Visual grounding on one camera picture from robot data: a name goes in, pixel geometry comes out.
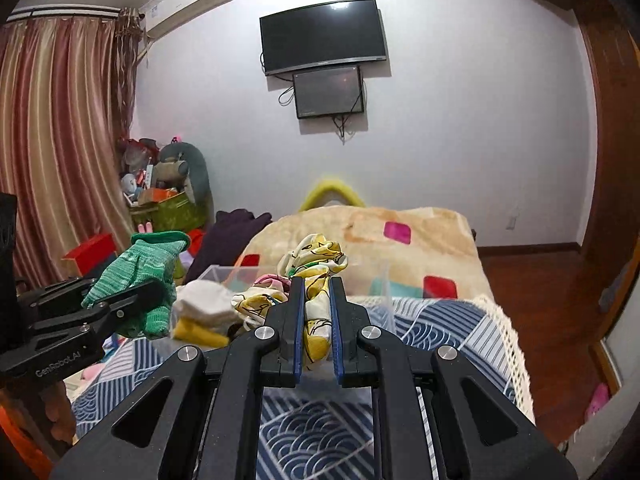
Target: green box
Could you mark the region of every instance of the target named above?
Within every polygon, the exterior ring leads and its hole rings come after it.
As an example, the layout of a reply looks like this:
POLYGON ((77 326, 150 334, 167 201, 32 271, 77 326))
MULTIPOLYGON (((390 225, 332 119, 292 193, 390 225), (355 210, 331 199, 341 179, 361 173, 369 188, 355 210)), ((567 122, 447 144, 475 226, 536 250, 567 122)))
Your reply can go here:
POLYGON ((206 204, 192 204, 182 192, 162 202, 151 202, 129 208, 134 226, 151 222, 154 232, 183 231, 185 233, 207 223, 206 204))

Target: wall-mounted television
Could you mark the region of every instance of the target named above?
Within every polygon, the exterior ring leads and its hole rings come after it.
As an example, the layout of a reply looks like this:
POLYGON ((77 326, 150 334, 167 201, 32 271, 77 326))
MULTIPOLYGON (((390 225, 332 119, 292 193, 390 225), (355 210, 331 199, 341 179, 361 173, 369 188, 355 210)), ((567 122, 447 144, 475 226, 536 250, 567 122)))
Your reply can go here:
POLYGON ((264 73, 386 59, 376 0, 342 0, 260 18, 264 73))

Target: white cloth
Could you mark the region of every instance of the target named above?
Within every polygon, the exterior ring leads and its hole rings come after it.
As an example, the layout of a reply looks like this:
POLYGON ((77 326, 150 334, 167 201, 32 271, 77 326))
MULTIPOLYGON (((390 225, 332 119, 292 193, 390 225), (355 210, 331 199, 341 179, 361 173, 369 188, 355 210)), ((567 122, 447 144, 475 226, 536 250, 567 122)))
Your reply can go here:
POLYGON ((178 254, 178 257, 180 258, 180 263, 184 267, 184 270, 189 270, 189 267, 191 267, 191 264, 193 263, 193 256, 191 256, 191 253, 189 251, 183 251, 178 254))
POLYGON ((219 333, 243 318, 231 305, 234 294, 226 286, 209 280, 193 280, 175 288, 174 312, 178 317, 193 319, 219 333))

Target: metal screw cap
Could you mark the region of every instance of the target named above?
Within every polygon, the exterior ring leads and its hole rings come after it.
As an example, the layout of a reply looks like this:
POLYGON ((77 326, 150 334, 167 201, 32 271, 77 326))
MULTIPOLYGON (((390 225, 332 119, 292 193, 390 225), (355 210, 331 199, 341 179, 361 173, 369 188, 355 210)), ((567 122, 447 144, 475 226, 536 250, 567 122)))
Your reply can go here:
POLYGON ((198 349, 195 346, 183 346, 178 350, 178 359, 180 361, 191 361, 198 355, 198 349))
POLYGON ((453 346, 443 345, 438 348, 438 355, 445 361, 453 361, 453 359, 458 357, 458 351, 453 348, 453 346))
POLYGON ((258 339, 269 339, 273 337, 275 333, 276 331, 270 326, 259 326, 258 328, 255 329, 255 332, 254 332, 255 336, 258 339))
POLYGON ((362 330, 362 336, 366 339, 378 339, 382 334, 382 330, 380 330, 377 326, 369 325, 364 327, 362 330))

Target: pink cloth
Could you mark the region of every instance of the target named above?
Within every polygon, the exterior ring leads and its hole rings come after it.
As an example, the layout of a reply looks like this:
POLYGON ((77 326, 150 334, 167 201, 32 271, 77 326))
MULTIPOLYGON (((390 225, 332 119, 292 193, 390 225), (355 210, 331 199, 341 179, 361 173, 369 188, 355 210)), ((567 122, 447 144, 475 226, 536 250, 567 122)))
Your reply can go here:
POLYGON ((593 393, 593 397, 591 397, 589 407, 587 411, 584 412, 584 421, 587 422, 593 415, 598 413, 604 405, 609 402, 610 398, 609 387, 604 383, 598 384, 596 391, 593 393))
POLYGON ((87 368, 82 370, 82 378, 90 381, 102 371, 105 365, 105 363, 96 363, 95 365, 88 366, 87 368))
POLYGON ((255 280, 254 285, 263 286, 264 288, 275 288, 280 292, 288 294, 291 288, 291 280, 284 276, 278 276, 277 274, 263 274, 255 280))

